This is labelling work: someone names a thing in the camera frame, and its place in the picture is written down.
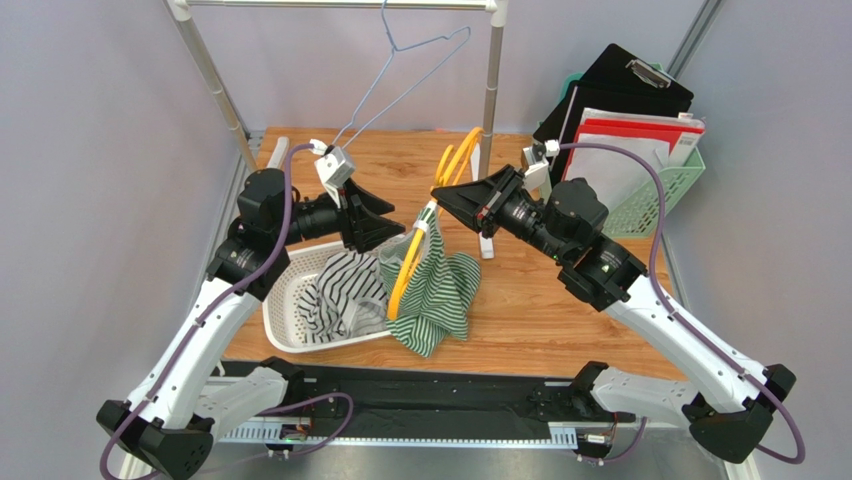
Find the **black clipboard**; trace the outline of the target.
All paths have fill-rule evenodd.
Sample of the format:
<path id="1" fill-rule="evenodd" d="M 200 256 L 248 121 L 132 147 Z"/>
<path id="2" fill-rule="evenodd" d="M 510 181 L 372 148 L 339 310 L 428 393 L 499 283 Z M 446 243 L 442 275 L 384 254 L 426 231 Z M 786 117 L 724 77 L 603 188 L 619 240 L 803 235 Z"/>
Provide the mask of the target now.
<path id="1" fill-rule="evenodd" d="M 693 98 L 668 74 L 611 43 L 580 78 L 567 84 L 563 98 L 533 139 L 540 143 L 571 139 L 587 108 L 676 117 L 690 110 Z"/>

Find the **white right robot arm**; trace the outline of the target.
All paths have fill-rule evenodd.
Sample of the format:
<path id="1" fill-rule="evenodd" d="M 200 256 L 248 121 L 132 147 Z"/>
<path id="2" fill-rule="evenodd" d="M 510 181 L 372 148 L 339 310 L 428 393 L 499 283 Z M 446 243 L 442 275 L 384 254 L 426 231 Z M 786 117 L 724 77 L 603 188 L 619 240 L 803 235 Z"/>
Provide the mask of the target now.
<path id="1" fill-rule="evenodd" d="M 553 259 L 572 296 L 638 333 L 685 375 L 677 382 L 589 362 L 571 389 L 591 409 L 686 429 L 730 463 L 759 448 L 795 375 L 737 353 L 679 305 L 641 260 L 603 233 L 607 208 L 584 179 L 563 181 L 547 200 L 535 200 L 523 174 L 507 166 L 432 195 L 482 236 L 505 230 Z"/>

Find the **white metal clothes rack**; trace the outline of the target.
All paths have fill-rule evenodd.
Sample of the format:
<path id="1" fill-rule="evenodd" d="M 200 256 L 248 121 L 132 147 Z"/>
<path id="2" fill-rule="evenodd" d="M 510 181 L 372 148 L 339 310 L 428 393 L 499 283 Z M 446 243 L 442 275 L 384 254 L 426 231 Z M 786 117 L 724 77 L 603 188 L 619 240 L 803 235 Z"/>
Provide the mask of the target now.
<path id="1" fill-rule="evenodd" d="M 484 138 L 482 157 L 473 170 L 475 178 L 488 172 L 496 116 L 500 61 L 504 29 L 508 13 L 507 1 L 167 1 L 166 9 L 175 21 L 184 44 L 201 73 L 207 89 L 217 104 L 226 126 L 236 139 L 239 156 L 243 163 L 237 169 L 252 173 L 258 169 L 255 151 L 249 140 L 251 135 L 243 125 L 236 106 L 229 97 L 215 63 L 194 22 L 193 6 L 217 7 L 271 7 L 271 8 L 320 8 L 320 9 L 411 9 L 411 10 L 461 10 L 483 11 L 491 15 L 488 70 L 485 83 L 482 128 Z"/>

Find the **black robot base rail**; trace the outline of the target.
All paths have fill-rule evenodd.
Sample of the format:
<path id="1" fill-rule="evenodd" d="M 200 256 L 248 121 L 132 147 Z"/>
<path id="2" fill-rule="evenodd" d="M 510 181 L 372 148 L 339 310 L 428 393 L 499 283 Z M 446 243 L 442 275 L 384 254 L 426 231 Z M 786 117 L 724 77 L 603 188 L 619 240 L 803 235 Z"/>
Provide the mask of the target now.
<path id="1" fill-rule="evenodd" d="M 545 440 L 556 422 L 631 420 L 593 405 L 568 378 L 293 364 L 261 366 L 294 374 L 285 404 L 317 398 L 294 413 L 311 435 L 341 439 Z"/>

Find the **red white folder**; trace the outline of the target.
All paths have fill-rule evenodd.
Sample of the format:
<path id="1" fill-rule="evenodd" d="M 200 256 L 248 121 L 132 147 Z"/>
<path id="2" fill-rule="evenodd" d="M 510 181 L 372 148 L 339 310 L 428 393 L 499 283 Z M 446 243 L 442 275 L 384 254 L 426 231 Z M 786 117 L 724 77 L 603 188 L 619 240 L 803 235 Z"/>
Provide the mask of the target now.
<path id="1" fill-rule="evenodd" d="M 562 178 L 586 180 L 613 211 L 648 181 L 646 168 L 623 151 L 660 173 L 683 167 L 705 132 L 705 121 L 689 113 L 664 117 L 587 108 L 573 138 L 585 146 L 569 151 Z"/>

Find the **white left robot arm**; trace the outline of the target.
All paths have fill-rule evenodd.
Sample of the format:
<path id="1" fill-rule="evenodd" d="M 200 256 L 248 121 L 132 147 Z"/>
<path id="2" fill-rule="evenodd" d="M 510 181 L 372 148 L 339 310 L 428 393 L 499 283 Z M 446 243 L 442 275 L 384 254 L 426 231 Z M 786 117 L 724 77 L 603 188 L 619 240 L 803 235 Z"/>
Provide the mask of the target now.
<path id="1" fill-rule="evenodd" d="M 275 168 L 248 176 L 237 207 L 176 337 L 126 399 L 106 401 L 96 416 L 109 448 L 171 479 L 195 475 L 223 436 L 300 389 L 303 373 L 272 357 L 239 381 L 203 392 L 236 333 L 289 267 L 287 247 L 337 234 L 346 248 L 365 253 L 404 230 L 390 219 L 392 203 L 351 180 L 299 201 L 290 176 Z"/>

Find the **black white striped tank top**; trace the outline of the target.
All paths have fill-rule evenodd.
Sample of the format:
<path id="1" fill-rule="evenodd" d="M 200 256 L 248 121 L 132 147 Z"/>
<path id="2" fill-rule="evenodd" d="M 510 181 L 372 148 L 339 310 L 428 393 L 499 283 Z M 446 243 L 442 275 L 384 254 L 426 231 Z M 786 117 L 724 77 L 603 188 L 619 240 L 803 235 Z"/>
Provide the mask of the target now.
<path id="1" fill-rule="evenodd" d="M 388 293 L 374 255 L 342 251 L 329 257 L 297 297 L 304 342 L 325 345 L 387 331 Z"/>

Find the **green white striped tank top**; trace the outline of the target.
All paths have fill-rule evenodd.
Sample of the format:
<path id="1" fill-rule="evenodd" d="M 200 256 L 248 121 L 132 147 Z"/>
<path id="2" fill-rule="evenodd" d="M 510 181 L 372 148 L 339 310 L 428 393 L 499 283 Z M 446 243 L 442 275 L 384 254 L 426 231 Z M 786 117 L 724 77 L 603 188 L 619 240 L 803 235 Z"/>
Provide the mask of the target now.
<path id="1" fill-rule="evenodd" d="M 426 219 L 430 229 L 422 243 L 420 262 L 400 302 L 398 318 L 390 321 L 386 317 L 386 325 L 401 344 L 422 357 L 430 357 L 447 337 L 468 339 L 468 313 L 480 286 L 481 268 L 469 254 L 446 252 L 440 209 L 435 202 L 429 202 L 418 218 Z M 413 233 L 414 227 L 402 239 L 389 241 L 377 250 L 388 301 Z"/>

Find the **white perforated laundry basket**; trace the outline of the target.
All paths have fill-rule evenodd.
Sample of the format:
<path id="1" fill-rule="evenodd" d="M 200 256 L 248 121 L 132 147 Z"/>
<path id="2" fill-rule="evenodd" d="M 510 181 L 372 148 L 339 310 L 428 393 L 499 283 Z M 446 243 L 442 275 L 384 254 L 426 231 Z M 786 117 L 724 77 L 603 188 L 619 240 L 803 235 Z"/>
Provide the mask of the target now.
<path id="1" fill-rule="evenodd" d="M 345 250 L 340 240 L 288 250 L 291 263 L 262 305 L 265 333 L 275 348 L 288 354 L 307 354 L 391 336 L 389 331 L 383 330 L 352 339 L 308 342 L 308 324 L 306 318 L 298 312 L 298 300 L 321 273 L 328 258 Z"/>

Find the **light blue wire hanger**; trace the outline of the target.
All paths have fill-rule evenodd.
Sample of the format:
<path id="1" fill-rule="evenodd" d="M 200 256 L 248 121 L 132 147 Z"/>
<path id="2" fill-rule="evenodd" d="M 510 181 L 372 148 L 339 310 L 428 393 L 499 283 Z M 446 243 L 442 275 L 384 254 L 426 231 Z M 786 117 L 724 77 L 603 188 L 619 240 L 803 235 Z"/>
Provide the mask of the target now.
<path id="1" fill-rule="evenodd" d="M 472 36 L 472 27 L 463 25 L 452 30 L 428 30 L 408 39 L 402 25 L 389 18 L 386 1 L 381 4 L 380 18 L 388 56 L 332 141 L 344 149 L 443 68 Z"/>

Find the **green file organizer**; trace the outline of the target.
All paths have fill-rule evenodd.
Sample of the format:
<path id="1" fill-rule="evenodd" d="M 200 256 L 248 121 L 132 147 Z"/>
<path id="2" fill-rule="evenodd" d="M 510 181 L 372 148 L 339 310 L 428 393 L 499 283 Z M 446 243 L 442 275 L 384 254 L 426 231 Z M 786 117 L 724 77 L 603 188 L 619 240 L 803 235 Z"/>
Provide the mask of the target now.
<path id="1" fill-rule="evenodd" d="M 567 84 L 580 78 L 581 75 L 573 75 L 564 82 L 560 100 L 567 89 Z M 550 161 L 552 185 L 567 181 L 562 178 L 562 175 L 567 168 L 569 151 L 585 146 L 583 143 L 573 141 L 575 133 L 569 140 L 554 139 L 558 140 L 563 148 Z M 605 231 L 617 237 L 645 237 L 656 226 L 660 213 L 669 212 L 697 181 L 704 172 L 705 165 L 697 146 L 683 167 L 668 168 L 660 173 L 652 170 L 641 158 L 631 152 L 623 151 L 622 153 L 646 168 L 648 181 L 615 210 L 611 211 L 605 206 L 609 211 Z"/>

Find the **yellow plastic hanger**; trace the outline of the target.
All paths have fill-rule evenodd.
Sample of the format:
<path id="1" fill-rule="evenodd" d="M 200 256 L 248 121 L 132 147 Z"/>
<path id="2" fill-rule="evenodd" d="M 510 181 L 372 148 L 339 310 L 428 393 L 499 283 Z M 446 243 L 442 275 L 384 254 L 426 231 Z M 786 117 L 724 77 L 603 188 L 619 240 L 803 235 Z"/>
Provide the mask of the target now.
<path id="1" fill-rule="evenodd" d="M 471 164 L 476 148 L 484 134 L 485 131 L 482 127 L 475 127 L 466 135 L 458 148 L 449 145 L 444 150 L 435 170 L 431 190 L 438 187 L 455 186 L 459 183 L 465 169 Z M 398 318 L 400 302 L 420 262 L 422 243 L 430 229 L 428 221 L 420 218 L 415 221 L 413 227 L 413 237 L 388 301 L 387 317 L 390 321 L 395 321 Z"/>

